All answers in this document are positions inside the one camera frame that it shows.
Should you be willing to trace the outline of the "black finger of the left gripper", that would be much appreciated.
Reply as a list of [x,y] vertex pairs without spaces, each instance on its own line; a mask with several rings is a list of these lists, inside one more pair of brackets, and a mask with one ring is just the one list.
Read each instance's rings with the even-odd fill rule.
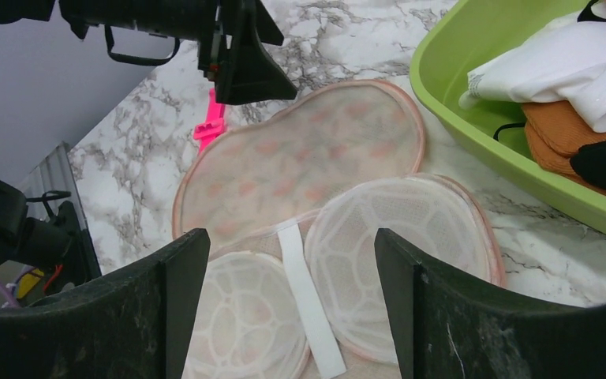
[[281,46],[283,33],[261,1],[221,1],[219,67],[215,94],[219,103],[244,105],[295,99],[297,89],[266,52]]

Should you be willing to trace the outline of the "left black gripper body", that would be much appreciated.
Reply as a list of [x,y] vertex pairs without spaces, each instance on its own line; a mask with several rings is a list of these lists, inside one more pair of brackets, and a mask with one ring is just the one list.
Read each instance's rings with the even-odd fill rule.
[[[20,20],[48,22],[54,7],[78,39],[85,39],[90,27],[102,26],[107,54],[115,62],[135,66],[161,66],[179,51],[182,40],[209,42],[215,26],[213,1],[0,1],[0,24]],[[145,58],[114,51],[113,28],[146,32],[172,38],[174,48],[166,58]]]

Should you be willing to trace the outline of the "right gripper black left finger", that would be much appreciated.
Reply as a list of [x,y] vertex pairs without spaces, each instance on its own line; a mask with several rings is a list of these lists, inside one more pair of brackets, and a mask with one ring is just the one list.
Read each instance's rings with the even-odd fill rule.
[[25,308],[0,310],[0,378],[179,378],[210,238],[151,255]]

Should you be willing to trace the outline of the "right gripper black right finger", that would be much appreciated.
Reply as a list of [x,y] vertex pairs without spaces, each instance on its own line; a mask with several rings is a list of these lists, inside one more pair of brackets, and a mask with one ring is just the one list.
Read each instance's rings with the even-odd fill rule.
[[606,304],[521,295],[389,229],[374,248],[402,377],[606,378]]

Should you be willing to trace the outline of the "floral mesh laundry bag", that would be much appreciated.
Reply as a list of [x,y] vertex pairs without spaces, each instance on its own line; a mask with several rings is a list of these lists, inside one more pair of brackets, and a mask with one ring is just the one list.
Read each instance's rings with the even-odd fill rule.
[[406,92],[360,80],[206,144],[172,215],[174,237],[203,228],[211,240],[183,377],[399,377],[380,228],[503,286],[479,204],[421,173],[425,138]]

